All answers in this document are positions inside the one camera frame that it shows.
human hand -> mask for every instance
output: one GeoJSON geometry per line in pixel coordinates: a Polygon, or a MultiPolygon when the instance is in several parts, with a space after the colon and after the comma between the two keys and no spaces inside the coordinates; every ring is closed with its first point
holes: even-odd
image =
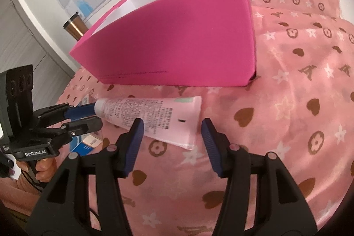
{"type": "MultiPolygon", "coordinates": [[[[16,164],[23,171],[29,171],[29,165],[24,161],[16,161],[16,164]]],[[[57,161],[55,158],[46,158],[37,162],[36,170],[36,179],[41,182],[49,182],[57,171],[57,161]]]]}

pink bedsheet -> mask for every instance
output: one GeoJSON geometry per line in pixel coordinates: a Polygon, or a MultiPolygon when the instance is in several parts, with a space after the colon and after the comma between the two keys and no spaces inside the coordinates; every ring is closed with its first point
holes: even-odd
{"type": "MultiPolygon", "coordinates": [[[[218,131],[252,153],[279,155],[321,228],[354,176],[354,27],[340,19],[339,0],[250,1],[258,76],[247,87],[109,86],[81,68],[58,103],[76,105],[87,93],[201,95],[201,119],[210,117],[218,131]]],[[[124,132],[104,123],[103,147],[124,132]]],[[[58,163],[67,154],[66,146],[58,163]]],[[[211,235],[226,186],[212,171],[200,135],[192,151],[144,137],[134,172],[119,183],[134,235],[148,236],[211,235]]],[[[94,194],[91,183],[92,199],[94,194]]],[[[251,209],[254,195],[253,188],[251,209]]],[[[97,209],[94,201],[91,207],[97,209]]],[[[252,221],[250,215],[248,227],[252,221]]]]}

screw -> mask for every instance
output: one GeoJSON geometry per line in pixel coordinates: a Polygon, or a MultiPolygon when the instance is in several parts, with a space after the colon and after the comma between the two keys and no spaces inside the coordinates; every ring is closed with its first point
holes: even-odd
{"type": "Polygon", "coordinates": [[[240,149],[240,146],[235,144],[235,143],[232,143],[230,144],[229,148],[232,150],[232,151],[238,151],[240,149]]]}
{"type": "Polygon", "coordinates": [[[113,151],[116,151],[117,150],[117,146],[115,146],[114,144],[111,144],[107,147],[107,150],[109,152],[113,152],[113,151]]]}
{"type": "Polygon", "coordinates": [[[77,152],[71,152],[69,154],[69,159],[73,160],[76,159],[79,155],[77,154],[77,152]]]}
{"type": "Polygon", "coordinates": [[[269,152],[268,158],[271,160],[275,160],[275,159],[277,159],[277,155],[274,152],[269,152]]]}

gray door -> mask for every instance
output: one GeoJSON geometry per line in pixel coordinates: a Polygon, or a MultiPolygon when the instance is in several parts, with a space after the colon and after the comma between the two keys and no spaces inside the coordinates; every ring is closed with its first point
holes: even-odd
{"type": "Polygon", "coordinates": [[[70,76],[47,54],[11,0],[0,0],[0,72],[32,64],[34,109],[54,105],[70,76]]]}

black lid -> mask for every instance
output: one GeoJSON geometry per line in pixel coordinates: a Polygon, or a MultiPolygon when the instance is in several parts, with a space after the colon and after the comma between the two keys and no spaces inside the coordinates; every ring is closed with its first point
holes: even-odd
{"type": "Polygon", "coordinates": [[[63,25],[63,28],[66,29],[68,27],[68,25],[79,16],[79,13],[76,12],[71,18],[69,18],[69,20],[63,25]]]}

